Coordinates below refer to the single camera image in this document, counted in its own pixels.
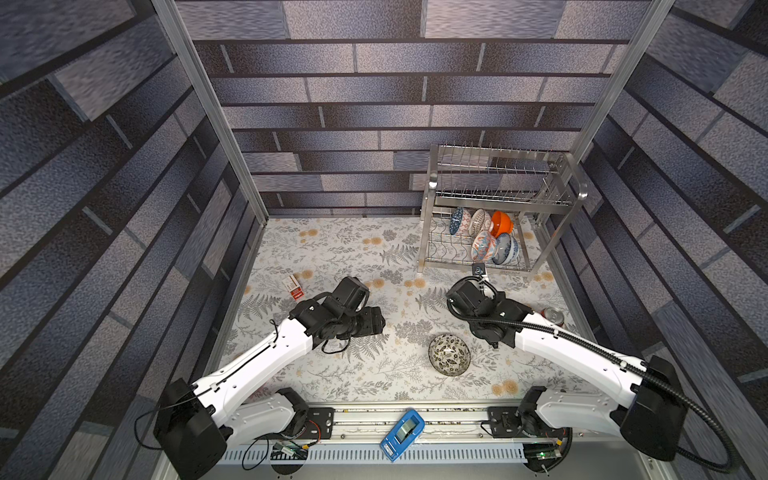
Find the red blue floral bowl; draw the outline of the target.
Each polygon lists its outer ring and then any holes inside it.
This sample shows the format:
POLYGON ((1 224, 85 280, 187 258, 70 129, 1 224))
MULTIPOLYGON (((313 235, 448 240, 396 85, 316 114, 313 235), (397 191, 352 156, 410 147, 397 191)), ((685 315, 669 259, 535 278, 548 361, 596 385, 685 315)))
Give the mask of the red blue floral bowl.
POLYGON ((472 248, 471 258, 474 263, 486 263, 495 255, 497 249, 497 239, 487 230, 483 230, 475 237, 472 248))

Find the blue floral rim bowl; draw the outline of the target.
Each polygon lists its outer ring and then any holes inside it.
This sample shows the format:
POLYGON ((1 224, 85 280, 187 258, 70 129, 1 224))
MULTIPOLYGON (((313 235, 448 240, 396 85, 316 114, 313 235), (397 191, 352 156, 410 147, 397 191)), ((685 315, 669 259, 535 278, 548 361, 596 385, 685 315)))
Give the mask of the blue floral rim bowl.
POLYGON ((502 233, 497 237, 497 248, 492 258, 495 265, 511 265, 519 255, 519 243, 511 233, 502 233))

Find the black white floral bowl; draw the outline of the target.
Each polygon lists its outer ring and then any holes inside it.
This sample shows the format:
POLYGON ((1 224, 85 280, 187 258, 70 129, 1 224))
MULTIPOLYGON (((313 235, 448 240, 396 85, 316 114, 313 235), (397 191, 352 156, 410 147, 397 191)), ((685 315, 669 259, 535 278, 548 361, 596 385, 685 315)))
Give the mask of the black white floral bowl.
POLYGON ((469 369, 471 352, 460 337, 439 334, 428 346, 428 359, 438 373, 447 377, 458 377, 469 369))

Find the white lattice pattern bowl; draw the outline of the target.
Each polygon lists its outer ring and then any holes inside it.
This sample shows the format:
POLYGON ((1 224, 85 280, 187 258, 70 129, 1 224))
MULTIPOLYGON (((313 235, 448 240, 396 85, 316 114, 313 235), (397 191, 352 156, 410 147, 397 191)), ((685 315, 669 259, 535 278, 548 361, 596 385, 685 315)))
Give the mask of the white lattice pattern bowl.
POLYGON ((469 234, 476 237, 482 232, 489 232, 491 225, 491 215, 484 209, 477 209, 471 216, 469 234))

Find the orange bowl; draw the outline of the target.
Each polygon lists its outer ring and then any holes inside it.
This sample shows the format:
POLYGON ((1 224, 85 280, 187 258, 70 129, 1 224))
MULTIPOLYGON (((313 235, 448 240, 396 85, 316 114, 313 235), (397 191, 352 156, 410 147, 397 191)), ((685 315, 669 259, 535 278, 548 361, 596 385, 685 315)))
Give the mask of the orange bowl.
POLYGON ((513 230, 514 221, 509 214, 502 211, 495 211, 491 215, 490 234, 494 238, 498 238, 502 234, 512 234, 513 230))

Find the blue dotted pattern bowl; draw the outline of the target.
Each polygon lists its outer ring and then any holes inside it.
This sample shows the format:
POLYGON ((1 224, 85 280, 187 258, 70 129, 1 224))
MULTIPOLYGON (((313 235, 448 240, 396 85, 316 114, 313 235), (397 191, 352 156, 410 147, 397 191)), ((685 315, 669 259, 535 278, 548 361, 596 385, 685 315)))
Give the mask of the blue dotted pattern bowl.
POLYGON ((449 233, 452 236, 467 236, 469 234, 472 213, 465 207, 457 207, 451 214, 449 233))

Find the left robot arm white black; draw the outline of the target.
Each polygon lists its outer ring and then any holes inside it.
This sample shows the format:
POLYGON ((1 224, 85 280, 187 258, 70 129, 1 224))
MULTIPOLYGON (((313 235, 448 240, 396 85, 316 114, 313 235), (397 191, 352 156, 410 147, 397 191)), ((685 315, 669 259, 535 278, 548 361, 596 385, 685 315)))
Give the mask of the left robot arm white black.
POLYGON ((177 379, 159 399, 153 434, 181 479, 199 479, 224 453, 247 440, 295 438, 308 422, 307 403, 291 388, 248 398, 293 361, 330 340, 379 335, 386 321, 358 278, 296 304, 273 333, 229 364, 193 382, 177 379))

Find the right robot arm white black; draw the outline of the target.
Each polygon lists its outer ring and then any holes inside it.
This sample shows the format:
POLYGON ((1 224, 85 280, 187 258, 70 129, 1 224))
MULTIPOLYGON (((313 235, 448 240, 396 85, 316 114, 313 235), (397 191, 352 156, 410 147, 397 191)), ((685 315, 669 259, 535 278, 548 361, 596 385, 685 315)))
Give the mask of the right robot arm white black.
POLYGON ((605 350, 508 298, 482 277, 458 280, 448 290, 446 306, 491 347, 504 344, 542 357, 598 390, 574 394, 534 386, 506 431, 543 437, 558 430, 591 430, 621 437, 657 460, 671 461, 676 456, 687 411, 681 400, 655 384, 661 381, 675 390, 681 388, 670 362, 605 350))

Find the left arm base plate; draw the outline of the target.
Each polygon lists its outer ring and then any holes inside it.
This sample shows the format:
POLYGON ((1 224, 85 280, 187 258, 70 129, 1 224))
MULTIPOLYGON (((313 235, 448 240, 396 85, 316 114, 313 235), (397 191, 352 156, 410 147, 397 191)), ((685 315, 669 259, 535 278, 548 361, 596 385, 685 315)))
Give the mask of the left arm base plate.
POLYGON ((310 407, 296 440, 323 441, 332 438, 335 410, 330 407, 310 407))

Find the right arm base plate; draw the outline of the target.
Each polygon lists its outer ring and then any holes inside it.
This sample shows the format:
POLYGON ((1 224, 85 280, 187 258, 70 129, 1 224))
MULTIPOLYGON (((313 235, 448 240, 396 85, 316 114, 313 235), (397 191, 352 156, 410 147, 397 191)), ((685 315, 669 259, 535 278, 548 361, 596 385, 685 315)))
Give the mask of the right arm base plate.
POLYGON ((563 439, 568 428, 552 428, 531 409, 491 406, 487 408, 488 426, 494 438, 552 438, 563 439))

